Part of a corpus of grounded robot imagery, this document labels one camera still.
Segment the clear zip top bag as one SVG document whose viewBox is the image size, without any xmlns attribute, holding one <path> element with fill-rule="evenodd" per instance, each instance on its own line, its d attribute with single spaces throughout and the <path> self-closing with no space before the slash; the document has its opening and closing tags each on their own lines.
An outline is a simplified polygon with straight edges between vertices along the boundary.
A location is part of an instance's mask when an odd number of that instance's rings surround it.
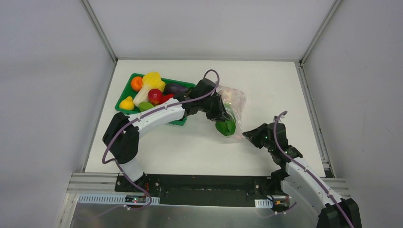
<svg viewBox="0 0 403 228">
<path fill-rule="evenodd" d="M 218 94 L 221 96 L 225 111 L 231 119 L 224 122 L 216 122 L 216 130 L 225 137 L 240 140 L 242 135 L 241 116 L 246 103 L 245 94 L 234 88 L 218 86 Z"/>
</svg>

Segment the fake bok choy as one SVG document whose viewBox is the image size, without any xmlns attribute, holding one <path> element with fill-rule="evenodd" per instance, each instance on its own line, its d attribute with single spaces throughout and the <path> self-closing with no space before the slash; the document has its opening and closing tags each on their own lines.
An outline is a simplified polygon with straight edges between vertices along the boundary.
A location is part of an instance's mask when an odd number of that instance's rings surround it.
<svg viewBox="0 0 403 228">
<path fill-rule="evenodd" d="M 230 103 L 224 104 L 226 112 L 230 115 L 230 120 L 225 120 L 224 122 L 216 122 L 215 128 L 222 135 L 229 137 L 236 132 L 236 115 L 230 105 Z"/>
</svg>

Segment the fake orange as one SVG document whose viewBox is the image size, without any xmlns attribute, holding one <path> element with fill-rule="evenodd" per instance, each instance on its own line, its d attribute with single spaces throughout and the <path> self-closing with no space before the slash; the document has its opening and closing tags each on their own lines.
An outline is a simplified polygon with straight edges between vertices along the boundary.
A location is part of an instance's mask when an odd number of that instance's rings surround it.
<svg viewBox="0 0 403 228">
<path fill-rule="evenodd" d="M 139 92 L 143 87 L 143 78 L 141 76 L 133 77 L 130 85 L 133 91 Z"/>
</svg>

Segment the fake white radish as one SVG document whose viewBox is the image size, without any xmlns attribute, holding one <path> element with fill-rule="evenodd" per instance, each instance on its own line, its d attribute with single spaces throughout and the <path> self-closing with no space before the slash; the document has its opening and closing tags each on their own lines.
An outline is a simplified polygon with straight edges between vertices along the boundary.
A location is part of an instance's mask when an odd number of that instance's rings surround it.
<svg viewBox="0 0 403 228">
<path fill-rule="evenodd" d="M 229 87 L 221 87 L 219 94 L 224 103 L 230 103 L 233 108 L 243 109 L 246 104 L 245 94 L 238 90 Z"/>
</svg>

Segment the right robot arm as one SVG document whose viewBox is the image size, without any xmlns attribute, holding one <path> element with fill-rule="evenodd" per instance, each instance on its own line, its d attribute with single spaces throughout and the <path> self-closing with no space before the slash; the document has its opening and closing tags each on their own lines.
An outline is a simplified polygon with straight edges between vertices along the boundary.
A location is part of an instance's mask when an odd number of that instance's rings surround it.
<svg viewBox="0 0 403 228">
<path fill-rule="evenodd" d="M 267 148 L 280 169 L 272 172 L 270 190 L 289 195 L 317 228 L 362 227 L 358 204 L 345 199 L 311 170 L 303 155 L 291 144 L 282 123 L 263 123 L 243 132 L 255 147 Z"/>
</svg>

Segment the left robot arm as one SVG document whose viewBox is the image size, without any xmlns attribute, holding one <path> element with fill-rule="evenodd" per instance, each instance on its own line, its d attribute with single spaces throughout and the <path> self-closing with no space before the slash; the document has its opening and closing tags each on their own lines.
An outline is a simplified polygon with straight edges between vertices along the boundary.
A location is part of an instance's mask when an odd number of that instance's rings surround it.
<svg viewBox="0 0 403 228">
<path fill-rule="evenodd" d="M 112 161 L 126 176 L 128 188 L 140 192 L 145 186 L 144 172 L 136 156 L 139 140 L 151 130 L 198 111 L 204 112 L 207 119 L 213 122 L 231 119 L 216 91 L 217 87 L 216 83 L 204 78 L 195 87 L 175 94 L 150 110 L 132 115 L 118 112 L 113 116 L 102 141 L 106 145 L 106 152 L 112 153 Z"/>
</svg>

